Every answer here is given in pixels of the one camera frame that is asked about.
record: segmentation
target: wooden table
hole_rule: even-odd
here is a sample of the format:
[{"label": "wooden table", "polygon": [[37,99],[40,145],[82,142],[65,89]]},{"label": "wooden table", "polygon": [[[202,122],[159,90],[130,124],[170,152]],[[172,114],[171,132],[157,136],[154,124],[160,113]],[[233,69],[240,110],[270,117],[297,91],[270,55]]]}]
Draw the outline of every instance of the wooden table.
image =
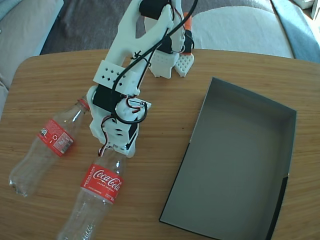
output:
[{"label": "wooden table", "polygon": [[[55,239],[69,217],[79,184],[101,146],[89,130],[90,114],[75,146],[47,173],[36,195],[16,195],[8,175],[43,124],[93,85],[106,53],[42,55],[17,70],[0,122],[0,239]],[[141,124],[136,154],[128,160],[125,184],[96,239],[206,239],[158,219],[212,76],[298,111],[290,177],[273,239],[320,239],[320,65],[228,51],[195,50],[194,55],[186,78],[175,72],[171,79],[146,74],[140,97],[152,108]]]}]

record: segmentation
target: open box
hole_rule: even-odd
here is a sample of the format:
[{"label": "open box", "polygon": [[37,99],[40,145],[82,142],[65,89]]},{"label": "open box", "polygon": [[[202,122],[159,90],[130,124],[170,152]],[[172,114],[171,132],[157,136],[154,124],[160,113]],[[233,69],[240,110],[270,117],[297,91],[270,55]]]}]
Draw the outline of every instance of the open box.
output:
[{"label": "open box", "polygon": [[297,112],[213,78],[160,222],[219,240],[269,240]]}]

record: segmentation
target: box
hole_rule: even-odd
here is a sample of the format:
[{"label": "box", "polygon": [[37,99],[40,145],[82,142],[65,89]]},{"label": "box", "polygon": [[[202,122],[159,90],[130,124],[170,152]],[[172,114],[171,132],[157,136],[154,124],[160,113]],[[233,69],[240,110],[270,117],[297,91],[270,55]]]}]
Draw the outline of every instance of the box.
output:
[{"label": "box", "polygon": [[285,194],[297,112],[213,78],[160,216],[219,240],[269,240]]}]

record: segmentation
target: coca-cola logo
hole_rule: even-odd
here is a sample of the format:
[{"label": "coca-cola logo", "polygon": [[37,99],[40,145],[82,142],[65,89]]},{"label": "coca-cola logo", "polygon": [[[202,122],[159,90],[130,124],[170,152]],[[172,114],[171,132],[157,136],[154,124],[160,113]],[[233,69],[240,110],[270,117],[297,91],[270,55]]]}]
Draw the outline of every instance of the coca-cola logo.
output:
[{"label": "coca-cola logo", "polygon": [[112,189],[118,191],[122,185],[122,181],[117,177],[112,177],[105,173],[103,169],[96,171],[93,176],[94,179],[101,181]]}]

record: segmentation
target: coca-cola bottle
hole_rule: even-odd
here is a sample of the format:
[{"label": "coca-cola bottle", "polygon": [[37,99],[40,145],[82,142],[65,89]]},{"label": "coca-cola bottle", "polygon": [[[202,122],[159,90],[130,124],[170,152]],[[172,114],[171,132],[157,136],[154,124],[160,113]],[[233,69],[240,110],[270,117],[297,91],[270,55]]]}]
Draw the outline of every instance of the coca-cola bottle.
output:
[{"label": "coca-cola bottle", "polygon": [[72,213],[57,240],[93,240],[121,185],[126,156],[107,149],[89,167]]},{"label": "coca-cola bottle", "polygon": [[84,114],[89,111],[85,97],[57,113],[37,134],[28,153],[9,175],[9,185],[17,194],[30,196],[44,173],[75,141]]}]

